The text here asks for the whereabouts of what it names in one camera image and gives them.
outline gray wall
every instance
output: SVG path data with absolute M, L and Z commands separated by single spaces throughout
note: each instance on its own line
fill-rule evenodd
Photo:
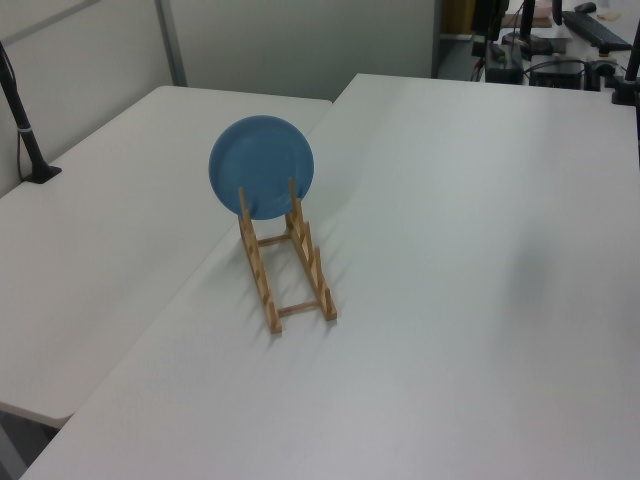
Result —
M 172 83 L 153 0 L 101 0 L 6 50 L 47 161 Z M 2 196 L 18 184 L 18 174 L 16 125 L 0 97 Z M 23 166 L 28 173 L 28 159 Z
M 163 3 L 190 87 L 335 100 L 356 73 L 431 75 L 436 0 Z

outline plate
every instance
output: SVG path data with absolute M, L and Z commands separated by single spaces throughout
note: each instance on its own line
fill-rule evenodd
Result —
M 289 178 L 298 198 L 313 179 L 313 154 L 307 139 L 281 118 L 259 115 L 227 128 L 209 157 L 209 180 L 222 204 L 242 216 L 239 188 L 254 220 L 268 220 L 291 211 Z

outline desk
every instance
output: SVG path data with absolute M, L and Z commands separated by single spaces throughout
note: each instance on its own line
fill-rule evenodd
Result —
M 255 114 L 330 102 L 162 87 L 0 200 L 0 409 L 60 427 L 234 223 L 209 153 Z
M 337 323 L 271 336 L 230 230 L 24 480 L 635 478 L 634 114 L 357 76 L 303 202 Z M 275 248 L 276 298 L 309 295 Z
M 574 7 L 585 3 L 582 0 L 564 0 L 563 1 L 563 10 L 573 10 Z M 602 0 L 596 0 L 594 3 L 598 5 L 598 11 L 591 14 L 591 16 L 596 17 L 598 13 L 604 13 L 609 11 L 608 7 L 604 7 L 604 2 Z M 516 11 L 520 8 L 520 2 L 511 1 L 509 5 L 509 9 L 507 13 L 515 14 Z M 633 44 L 633 40 L 636 35 L 636 29 L 638 28 L 638 19 L 640 19 L 640 7 L 631 6 L 630 4 L 621 4 L 619 8 L 616 5 L 612 5 L 611 10 L 620 12 L 622 16 L 613 22 L 608 22 L 604 20 L 598 20 L 604 26 L 606 26 L 609 30 L 614 32 L 620 38 L 623 38 L 627 42 Z M 500 43 L 502 36 L 507 33 L 513 31 L 513 28 L 504 28 L 500 32 Z M 598 57 L 598 49 L 592 47 L 589 42 L 584 40 L 582 37 L 578 36 L 573 31 L 569 30 L 566 25 L 556 25 L 555 23 L 551 26 L 551 28 L 534 28 L 531 30 L 533 35 L 537 35 L 542 38 L 566 38 L 567 42 L 567 52 L 564 55 L 570 57 L 576 57 L 581 60 L 597 60 Z M 619 65 L 624 68 L 627 67 L 629 63 L 630 52 L 611 52 L 609 54 L 609 60 L 616 60 Z M 524 62 L 525 69 L 529 67 L 529 62 Z M 617 74 L 622 75 L 624 72 L 618 68 Z

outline wooden slat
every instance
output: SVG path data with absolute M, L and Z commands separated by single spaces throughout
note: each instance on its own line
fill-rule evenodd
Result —
M 312 308 L 318 307 L 318 301 L 313 300 L 311 302 L 299 303 L 298 305 L 292 305 L 291 307 L 284 307 L 278 309 L 278 314 L 281 317 L 286 317 L 287 315 L 293 315 L 294 313 L 299 313 L 304 310 L 310 310 Z
M 268 247 L 269 245 L 275 245 L 276 243 L 282 243 L 287 240 L 291 240 L 291 235 L 285 233 L 284 235 L 278 235 L 277 237 L 269 237 L 258 240 L 258 245 L 260 247 Z

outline keyboard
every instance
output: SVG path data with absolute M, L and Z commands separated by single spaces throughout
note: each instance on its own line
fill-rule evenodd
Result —
M 562 18 L 569 30 L 598 47 L 600 53 L 631 50 L 631 45 L 586 13 L 562 12 Z

